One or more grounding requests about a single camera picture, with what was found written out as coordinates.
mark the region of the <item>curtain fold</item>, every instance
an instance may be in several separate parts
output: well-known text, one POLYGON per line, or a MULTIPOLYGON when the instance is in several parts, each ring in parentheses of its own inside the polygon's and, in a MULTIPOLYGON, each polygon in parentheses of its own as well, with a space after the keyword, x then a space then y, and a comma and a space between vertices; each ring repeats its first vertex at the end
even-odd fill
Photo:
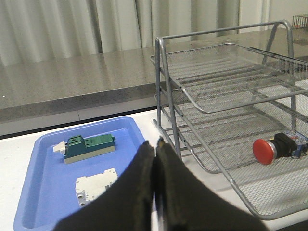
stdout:
POLYGON ((157 36, 235 26, 238 2, 0 0, 0 67, 148 47, 157 36))

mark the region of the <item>green electrical component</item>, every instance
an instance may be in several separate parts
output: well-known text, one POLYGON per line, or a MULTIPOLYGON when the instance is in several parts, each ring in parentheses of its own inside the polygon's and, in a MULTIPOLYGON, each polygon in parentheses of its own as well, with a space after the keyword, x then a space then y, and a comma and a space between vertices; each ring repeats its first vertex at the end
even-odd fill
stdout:
POLYGON ((70 164, 115 150, 115 137, 111 134, 90 137, 73 136, 65 144, 64 162, 70 164))

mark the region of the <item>red button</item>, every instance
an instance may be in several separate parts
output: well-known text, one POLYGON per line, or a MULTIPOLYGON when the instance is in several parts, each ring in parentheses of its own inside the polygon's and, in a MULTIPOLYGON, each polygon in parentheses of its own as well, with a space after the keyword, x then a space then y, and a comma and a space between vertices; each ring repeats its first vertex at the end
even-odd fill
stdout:
POLYGON ((274 158, 274 151, 272 147, 263 139, 257 139, 252 150, 254 152, 255 158, 264 165, 269 165, 274 158))

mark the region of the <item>white electrical component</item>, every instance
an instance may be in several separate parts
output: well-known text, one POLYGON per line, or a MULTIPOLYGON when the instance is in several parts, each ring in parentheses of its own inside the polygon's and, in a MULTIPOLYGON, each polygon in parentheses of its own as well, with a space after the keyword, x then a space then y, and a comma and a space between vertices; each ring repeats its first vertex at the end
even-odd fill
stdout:
POLYGON ((94 201, 103 194, 117 180, 114 168, 105 170, 104 173, 90 177, 79 177, 76 180, 76 196, 81 207, 94 201))

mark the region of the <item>table surface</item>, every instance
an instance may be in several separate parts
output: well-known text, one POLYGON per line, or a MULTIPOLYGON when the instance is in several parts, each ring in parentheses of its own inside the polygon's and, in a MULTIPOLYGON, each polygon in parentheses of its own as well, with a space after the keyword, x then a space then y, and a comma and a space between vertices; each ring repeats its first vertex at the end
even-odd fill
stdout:
MULTIPOLYGON (((131 114, 128 116, 135 120, 144 138, 149 140, 149 143, 155 147, 160 136, 159 131, 153 123, 153 119, 156 118, 156 110, 131 114)), ((168 121, 164 117, 162 120, 162 125, 169 125, 168 121)), ((2 218, 1 230, 13 230, 13 221, 35 141, 40 136, 47 133, 77 126, 70 126, 0 140, 0 175, 2 176, 0 178, 0 218, 2 218)), ((182 159, 187 168, 206 187, 214 191, 217 195, 229 203, 249 213, 240 197, 236 194, 222 174, 210 174, 205 172, 195 161, 194 157, 188 152, 182 153, 182 159)), ((263 222, 270 230, 276 230, 307 219, 308 209, 285 216, 283 218, 263 222)), ((155 219, 153 221, 153 230, 157 230, 157 223, 155 219)))

